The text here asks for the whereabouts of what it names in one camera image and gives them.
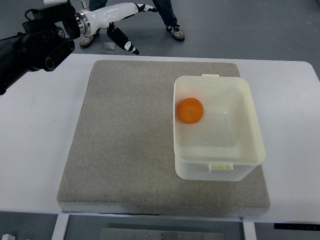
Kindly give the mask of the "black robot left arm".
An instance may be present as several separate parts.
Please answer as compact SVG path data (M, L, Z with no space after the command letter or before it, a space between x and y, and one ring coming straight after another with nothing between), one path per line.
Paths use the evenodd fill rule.
M27 72L55 70L75 50L74 40L81 35L70 1L27 12L33 18L22 24L25 32L0 41L2 95Z

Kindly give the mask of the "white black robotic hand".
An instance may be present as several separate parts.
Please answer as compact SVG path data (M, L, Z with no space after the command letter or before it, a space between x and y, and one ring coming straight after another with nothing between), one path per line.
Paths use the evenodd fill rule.
M147 4L140 3L118 3L103 8L89 11L82 9L76 13L80 34L83 37L93 36L99 29L106 29L108 37L121 49L139 55L128 37L115 26L116 22L128 19L140 12L154 12L158 10Z

